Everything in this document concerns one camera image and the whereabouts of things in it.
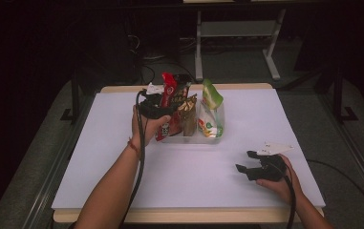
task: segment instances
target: white table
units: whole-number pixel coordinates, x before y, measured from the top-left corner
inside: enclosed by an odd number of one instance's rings
[[[190,94],[201,85],[193,85]],[[216,85],[225,98],[225,132],[218,144],[156,142],[146,148],[139,191],[127,215],[133,223],[284,222],[289,207],[238,173],[259,167],[247,150],[265,141],[289,144],[285,155],[305,194],[322,214],[325,202],[289,125],[277,93],[267,84]],[[76,144],[53,208],[57,222],[76,221],[91,191],[131,134],[132,106],[142,86],[110,87],[98,94]]]

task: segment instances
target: wooden table edge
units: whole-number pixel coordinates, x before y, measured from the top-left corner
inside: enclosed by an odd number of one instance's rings
[[[316,207],[324,216],[321,207]],[[77,221],[80,209],[54,211],[55,222]],[[163,208],[131,209],[127,223],[278,223],[287,222],[289,208]]]
[[[217,90],[245,90],[245,89],[273,89],[268,83],[247,84],[214,84]],[[138,86],[107,86],[101,89],[101,93],[131,93],[139,92],[147,88],[147,85]],[[192,84],[190,90],[202,90],[203,84]]]

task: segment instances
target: person's left hand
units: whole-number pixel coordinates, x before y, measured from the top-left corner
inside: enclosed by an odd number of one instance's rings
[[[304,193],[303,190],[301,189],[301,184],[298,179],[298,176],[295,173],[294,169],[292,168],[291,162],[284,155],[280,155],[280,157],[284,160],[285,164],[288,167],[288,169],[286,170],[286,176],[290,177],[291,179],[295,195],[297,196],[297,198],[302,197]],[[291,192],[283,178],[281,178],[277,182],[266,179],[257,179],[256,183],[260,186],[263,186],[275,192],[284,202],[286,202],[287,204],[291,204]]]
[[[134,114],[132,117],[132,141],[135,145],[140,145],[140,138],[139,138],[139,126],[138,126],[138,118],[137,118],[137,108],[134,105],[133,108]],[[158,119],[148,119],[145,116],[141,115],[142,120],[142,128],[145,132],[145,146],[149,144],[149,141],[155,135],[155,132],[158,128],[163,125],[164,123],[170,121],[170,115],[164,115]]]

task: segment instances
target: transparent container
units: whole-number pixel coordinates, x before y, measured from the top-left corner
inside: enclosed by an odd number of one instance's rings
[[[200,110],[201,101],[197,101],[196,104],[196,119],[198,121],[198,114]],[[225,110],[224,103],[221,104],[220,107],[217,108],[217,114],[219,118],[219,122],[223,126],[223,134],[219,137],[207,137],[205,136],[199,128],[198,123],[196,123],[196,131],[192,136],[183,136],[183,132],[178,133],[177,135],[167,136],[161,142],[163,143],[176,143],[176,144],[217,144],[223,138],[225,132]]]

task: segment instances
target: snack bag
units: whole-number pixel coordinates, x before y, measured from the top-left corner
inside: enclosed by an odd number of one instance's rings
[[[196,102],[197,94],[188,97],[183,104],[178,108],[182,117],[182,135],[193,136],[196,132],[197,117],[196,117]]]
[[[217,92],[209,79],[203,82],[203,101],[199,109],[199,130],[207,137],[219,137],[224,127],[218,116],[217,108],[224,98]]]
[[[173,74],[171,73],[163,73],[161,76],[163,78],[163,94],[161,97],[161,107],[169,107],[171,106],[171,100],[176,92],[178,84],[173,78]],[[157,141],[163,140],[169,135],[169,125],[170,121],[168,123],[164,123],[159,127],[155,137]]]
[[[224,101],[209,79],[203,81],[203,102],[211,110],[217,109]]]
[[[191,86],[191,78],[188,74],[174,74],[173,78],[177,83],[177,88],[170,101],[170,106],[180,107],[187,99],[188,91]],[[169,135],[176,135],[182,132],[181,112],[177,110],[173,113],[169,121]]]

